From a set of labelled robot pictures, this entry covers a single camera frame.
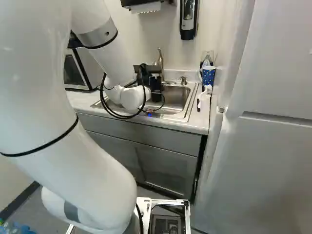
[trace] sink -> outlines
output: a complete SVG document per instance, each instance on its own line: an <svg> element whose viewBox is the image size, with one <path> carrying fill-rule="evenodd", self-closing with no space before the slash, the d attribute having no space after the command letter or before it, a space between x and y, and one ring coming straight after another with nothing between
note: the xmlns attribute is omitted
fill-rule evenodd
<svg viewBox="0 0 312 234"><path fill-rule="evenodd" d="M180 85L175 82L165 83L163 84L162 91L162 94L165 97L164 106L149 115L144 112L140 115L187 122L190 117L189 115L191 113L197 87L198 83L195 82L188 82L187 85ZM113 103L108 97L105 97L105 101L113 111L122 113L123 115L127 115L127 113L135 113L126 110L122 105ZM162 101L152 102L152 100L148 100L145 104L144 110L156 110L161 107L162 104ZM103 109L101 101L94 103L91 107Z"/></svg>

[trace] gray floor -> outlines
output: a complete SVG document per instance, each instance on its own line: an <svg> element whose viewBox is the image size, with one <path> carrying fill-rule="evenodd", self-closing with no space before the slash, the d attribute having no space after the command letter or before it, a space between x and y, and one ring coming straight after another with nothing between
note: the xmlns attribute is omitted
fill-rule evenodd
<svg viewBox="0 0 312 234"><path fill-rule="evenodd" d="M150 197L154 199L168 199L152 191L137 188L138 196ZM8 221L28 225L37 234L65 234L68 224L55 218L47 212L41 201L41 188L37 189L33 195L9 218ZM87 234L87 232L76 229L75 234Z"/></svg>

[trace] gray cabinet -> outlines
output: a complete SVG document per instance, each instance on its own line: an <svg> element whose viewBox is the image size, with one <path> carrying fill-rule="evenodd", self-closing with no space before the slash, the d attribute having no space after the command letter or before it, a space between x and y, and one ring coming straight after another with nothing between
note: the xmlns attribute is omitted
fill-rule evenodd
<svg viewBox="0 0 312 234"><path fill-rule="evenodd" d="M136 148L145 182L185 198L192 194L197 158L139 145Z"/></svg>
<svg viewBox="0 0 312 234"><path fill-rule="evenodd" d="M82 113L77 113L77 115L83 127L88 131L198 156L201 135Z"/></svg>
<svg viewBox="0 0 312 234"><path fill-rule="evenodd" d="M87 131L136 178L182 198L190 198L197 157Z"/></svg>
<svg viewBox="0 0 312 234"><path fill-rule="evenodd" d="M87 131L87 133L101 148L127 168L136 181L144 182L136 149L130 141L89 131Z"/></svg>

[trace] refrigerator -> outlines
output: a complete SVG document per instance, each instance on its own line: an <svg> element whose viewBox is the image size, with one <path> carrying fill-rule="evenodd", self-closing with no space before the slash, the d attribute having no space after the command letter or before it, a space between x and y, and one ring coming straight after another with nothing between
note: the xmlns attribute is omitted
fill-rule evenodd
<svg viewBox="0 0 312 234"><path fill-rule="evenodd" d="M312 233L312 1L228 0L193 229Z"/></svg>

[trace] white countertop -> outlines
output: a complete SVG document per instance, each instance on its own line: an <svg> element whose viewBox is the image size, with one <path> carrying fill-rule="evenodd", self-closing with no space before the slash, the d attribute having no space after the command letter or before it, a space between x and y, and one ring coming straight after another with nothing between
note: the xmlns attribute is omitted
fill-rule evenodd
<svg viewBox="0 0 312 234"><path fill-rule="evenodd" d="M112 118L104 109L92 108L92 104L98 102L99 91L92 93L66 91L67 97L73 106L74 110L78 113L90 114L95 116ZM197 111L196 99L197 95L201 92L201 85L199 85L192 107L190 119L188 122L179 122L174 120L166 120L161 118L153 118L147 116L136 116L132 119L126 120L133 123L141 123L150 126L156 126L161 128L173 129L188 133L195 133L201 135L208 135L209 130L209 116L210 116L210 99L202 101L201 111Z"/></svg>

